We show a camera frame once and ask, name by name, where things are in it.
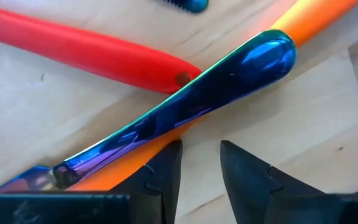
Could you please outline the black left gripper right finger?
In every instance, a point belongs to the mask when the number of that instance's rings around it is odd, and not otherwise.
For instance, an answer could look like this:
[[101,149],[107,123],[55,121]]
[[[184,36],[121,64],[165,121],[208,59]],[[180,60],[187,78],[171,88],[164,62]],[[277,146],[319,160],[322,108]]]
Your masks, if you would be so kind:
[[237,224],[263,224],[271,196],[321,193],[228,140],[221,169]]

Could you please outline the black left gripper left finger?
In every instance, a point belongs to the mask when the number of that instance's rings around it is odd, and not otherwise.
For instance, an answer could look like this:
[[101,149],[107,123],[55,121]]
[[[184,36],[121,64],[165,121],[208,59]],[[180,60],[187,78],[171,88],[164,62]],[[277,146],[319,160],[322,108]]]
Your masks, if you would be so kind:
[[111,224],[175,224],[181,179],[182,141],[166,145],[110,192]]

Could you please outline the iridescent metal cutlery piece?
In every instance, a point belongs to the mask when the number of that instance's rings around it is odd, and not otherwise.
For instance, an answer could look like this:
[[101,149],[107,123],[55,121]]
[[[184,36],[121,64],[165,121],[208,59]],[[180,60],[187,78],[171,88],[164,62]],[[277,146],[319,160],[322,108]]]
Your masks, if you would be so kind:
[[65,190],[163,134],[262,89],[287,75],[296,61],[293,39],[265,30],[123,128],[56,166],[34,166],[0,186],[14,191]]
[[201,13],[209,4],[209,0],[163,0],[164,2],[175,6],[183,11],[190,13]]

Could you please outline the orange silicone spatula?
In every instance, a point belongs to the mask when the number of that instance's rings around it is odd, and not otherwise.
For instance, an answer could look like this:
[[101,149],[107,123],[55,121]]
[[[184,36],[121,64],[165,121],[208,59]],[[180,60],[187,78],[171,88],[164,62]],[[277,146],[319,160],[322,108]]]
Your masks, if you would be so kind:
[[[272,28],[284,31],[295,41],[297,47],[301,47],[357,4],[358,0],[298,0],[272,25]],[[70,186],[67,191],[112,189],[200,120],[201,118],[196,118],[129,152]]]

